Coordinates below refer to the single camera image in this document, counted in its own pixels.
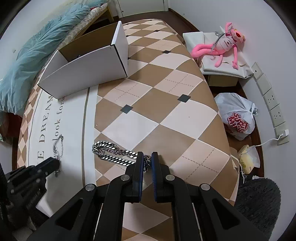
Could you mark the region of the checkered printed tablecloth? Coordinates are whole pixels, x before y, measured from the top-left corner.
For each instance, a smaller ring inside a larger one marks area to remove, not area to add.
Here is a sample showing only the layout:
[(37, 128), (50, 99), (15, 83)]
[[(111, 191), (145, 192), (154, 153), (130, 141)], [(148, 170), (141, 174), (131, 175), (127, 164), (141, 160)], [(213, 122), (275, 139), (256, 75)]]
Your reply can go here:
[[(30, 240), (236, 240), (239, 174), (208, 84), (161, 20), (123, 24), (126, 78), (56, 99), (35, 78), (18, 165), (60, 158)], [(140, 202), (126, 202), (126, 168), (144, 154)], [(151, 156), (169, 167), (170, 203), (156, 203)]]

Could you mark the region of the teal blue duvet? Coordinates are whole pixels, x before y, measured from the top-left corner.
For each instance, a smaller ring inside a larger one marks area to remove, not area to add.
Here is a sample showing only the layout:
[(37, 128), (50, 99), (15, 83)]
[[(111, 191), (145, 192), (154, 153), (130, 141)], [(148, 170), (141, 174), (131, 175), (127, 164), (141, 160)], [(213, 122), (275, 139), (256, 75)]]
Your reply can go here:
[(86, 4), (75, 4), (48, 21), (20, 49), (16, 61), (1, 80), (1, 113), (21, 115), (35, 77), (68, 33), (90, 12)]

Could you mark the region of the yellow packaged item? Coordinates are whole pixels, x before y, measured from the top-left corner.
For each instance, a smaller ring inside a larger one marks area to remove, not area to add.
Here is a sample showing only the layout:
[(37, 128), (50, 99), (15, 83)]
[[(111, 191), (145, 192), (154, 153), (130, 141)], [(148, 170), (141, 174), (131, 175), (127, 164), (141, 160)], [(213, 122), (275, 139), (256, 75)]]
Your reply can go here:
[(238, 156), (244, 174), (250, 174), (254, 167), (260, 168), (260, 159), (255, 146), (244, 145)]

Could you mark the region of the white plastic shopping bag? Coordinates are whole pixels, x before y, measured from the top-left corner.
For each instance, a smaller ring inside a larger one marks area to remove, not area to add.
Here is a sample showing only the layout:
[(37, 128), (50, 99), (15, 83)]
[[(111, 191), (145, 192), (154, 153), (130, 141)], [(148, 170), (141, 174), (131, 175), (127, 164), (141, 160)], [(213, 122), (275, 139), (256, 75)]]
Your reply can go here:
[(237, 140), (244, 140), (254, 131), (258, 109), (253, 102), (236, 93), (220, 93), (214, 100), (227, 132)]

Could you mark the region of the dark fuzzy stool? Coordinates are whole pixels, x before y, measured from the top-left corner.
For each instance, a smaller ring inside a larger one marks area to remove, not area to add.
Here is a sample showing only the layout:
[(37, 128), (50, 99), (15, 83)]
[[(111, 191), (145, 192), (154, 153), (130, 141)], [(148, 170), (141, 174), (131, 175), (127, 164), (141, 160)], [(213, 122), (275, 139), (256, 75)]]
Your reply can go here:
[(258, 178), (239, 185), (234, 204), (268, 239), (278, 219), (280, 205), (280, 189), (268, 178)]

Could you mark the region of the white cardboard box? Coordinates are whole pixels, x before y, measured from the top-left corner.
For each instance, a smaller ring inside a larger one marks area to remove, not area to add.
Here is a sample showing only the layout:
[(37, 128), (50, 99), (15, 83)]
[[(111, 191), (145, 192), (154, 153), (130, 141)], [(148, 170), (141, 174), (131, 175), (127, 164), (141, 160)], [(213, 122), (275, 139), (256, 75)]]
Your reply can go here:
[(128, 74), (128, 41), (121, 21), (89, 32), (57, 50), (39, 87), (56, 99)]

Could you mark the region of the pink panther plush toy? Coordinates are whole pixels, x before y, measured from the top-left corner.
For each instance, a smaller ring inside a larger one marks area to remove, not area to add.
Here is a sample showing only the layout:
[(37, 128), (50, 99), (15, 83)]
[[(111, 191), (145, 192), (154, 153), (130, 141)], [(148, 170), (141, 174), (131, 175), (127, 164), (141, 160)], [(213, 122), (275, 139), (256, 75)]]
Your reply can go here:
[(219, 67), (223, 60), (223, 55), (233, 49), (234, 59), (232, 67), (238, 70), (238, 44), (245, 42), (245, 36), (232, 27), (231, 22), (225, 25), (225, 33), (222, 33), (212, 44), (197, 44), (191, 51), (194, 59), (203, 55), (219, 56), (215, 67)]

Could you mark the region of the patterned bed mattress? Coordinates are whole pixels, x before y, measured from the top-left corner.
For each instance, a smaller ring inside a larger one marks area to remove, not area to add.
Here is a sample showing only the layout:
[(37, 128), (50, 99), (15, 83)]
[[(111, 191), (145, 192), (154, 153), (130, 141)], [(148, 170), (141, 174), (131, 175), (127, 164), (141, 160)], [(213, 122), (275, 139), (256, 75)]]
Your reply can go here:
[(61, 49), (65, 45), (82, 36), (82, 34), (107, 11), (109, 11), (108, 2), (102, 4), (101, 6), (93, 8), (85, 16), (85, 18), (81, 20), (80, 23), (78, 23), (69, 31), (69, 33), (64, 37), (62, 42), (58, 45), (56, 50)]

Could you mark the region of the white door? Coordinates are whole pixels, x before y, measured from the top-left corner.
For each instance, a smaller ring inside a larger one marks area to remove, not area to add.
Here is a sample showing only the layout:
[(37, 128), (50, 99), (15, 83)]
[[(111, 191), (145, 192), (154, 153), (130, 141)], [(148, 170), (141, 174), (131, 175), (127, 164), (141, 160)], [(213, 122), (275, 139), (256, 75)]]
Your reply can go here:
[(168, 11), (168, 0), (114, 0), (116, 11), (119, 17), (131, 15)]

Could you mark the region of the white wall socket strip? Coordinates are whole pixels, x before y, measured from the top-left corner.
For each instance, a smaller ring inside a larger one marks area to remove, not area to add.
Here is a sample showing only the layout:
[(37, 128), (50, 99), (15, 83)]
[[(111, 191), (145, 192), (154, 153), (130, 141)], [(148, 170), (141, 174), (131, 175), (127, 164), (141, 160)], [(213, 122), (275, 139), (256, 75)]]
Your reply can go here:
[(271, 117), (277, 145), (288, 143), (290, 141), (289, 130), (281, 111), (280, 102), (273, 91), (271, 83), (257, 62), (254, 62), (251, 68), (257, 87)]

